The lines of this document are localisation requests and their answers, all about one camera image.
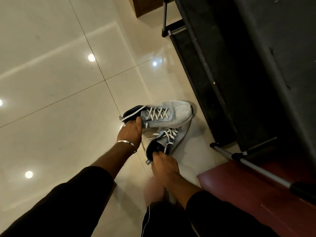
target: sleeve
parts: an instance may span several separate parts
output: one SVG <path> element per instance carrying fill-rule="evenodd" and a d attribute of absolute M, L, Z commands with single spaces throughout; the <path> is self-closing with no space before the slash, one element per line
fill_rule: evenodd
<path fill-rule="evenodd" d="M 91 236 L 113 187 L 101 167 L 86 167 L 52 189 L 0 236 Z"/>
<path fill-rule="evenodd" d="M 207 191 L 195 193 L 186 205 L 189 218 L 204 236 L 278 236 L 270 227 Z"/>

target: silver bracelet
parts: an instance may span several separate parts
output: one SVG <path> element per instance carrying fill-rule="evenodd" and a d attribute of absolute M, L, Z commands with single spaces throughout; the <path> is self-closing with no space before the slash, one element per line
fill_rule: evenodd
<path fill-rule="evenodd" d="M 129 144 L 131 144 L 131 145 L 132 145 L 132 146 L 134 146 L 134 148 L 135 148 L 134 153 L 136 153 L 136 152 L 137 152 L 137 149 L 136 149 L 135 145 L 134 145 L 132 142 L 130 142 L 130 141 L 125 141 L 125 140 L 121 140 L 121 141 L 118 141 L 117 143 L 119 143 L 119 142 L 125 142 L 125 143 L 129 143 Z"/>

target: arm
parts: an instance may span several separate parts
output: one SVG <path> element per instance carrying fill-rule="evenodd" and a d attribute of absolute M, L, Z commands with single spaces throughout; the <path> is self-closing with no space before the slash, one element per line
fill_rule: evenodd
<path fill-rule="evenodd" d="M 278 236 L 270 227 L 231 203 L 193 185 L 179 172 L 178 163 L 163 152 L 153 153 L 155 177 L 175 196 L 201 237 Z"/>
<path fill-rule="evenodd" d="M 142 120 L 121 129 L 118 140 L 139 147 Z M 0 236 L 91 236 L 112 191 L 113 179 L 135 148 L 116 143 L 91 166 L 66 183 L 56 186 Z"/>

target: glossy floor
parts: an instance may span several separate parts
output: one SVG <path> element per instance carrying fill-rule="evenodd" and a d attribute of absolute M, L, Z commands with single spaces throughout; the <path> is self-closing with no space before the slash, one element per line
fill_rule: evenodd
<path fill-rule="evenodd" d="M 225 161 L 209 148 L 183 67 L 161 37 L 161 8 L 137 19 L 128 0 L 2 0 L 0 12 L 0 232 L 106 152 L 118 116 L 135 105 L 193 104 L 174 153 L 190 181 Z M 171 3 L 168 22 L 180 18 Z M 145 160 L 140 148 L 124 165 L 93 236 L 140 236 Z"/>

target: sneaker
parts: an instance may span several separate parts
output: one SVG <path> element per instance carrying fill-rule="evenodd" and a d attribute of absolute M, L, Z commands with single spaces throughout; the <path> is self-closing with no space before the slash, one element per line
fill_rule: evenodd
<path fill-rule="evenodd" d="M 143 128 L 169 127 L 178 128 L 192 119 L 193 108 L 182 100 L 171 100 L 158 105 L 138 105 L 126 111 L 120 120 L 126 124 L 140 116 Z"/>
<path fill-rule="evenodd" d="M 169 155 L 179 144 L 188 132 L 191 121 L 179 128 L 159 128 L 157 133 L 153 134 L 153 139 L 146 149 L 146 163 L 149 165 L 153 161 L 153 152 L 163 151 Z"/>

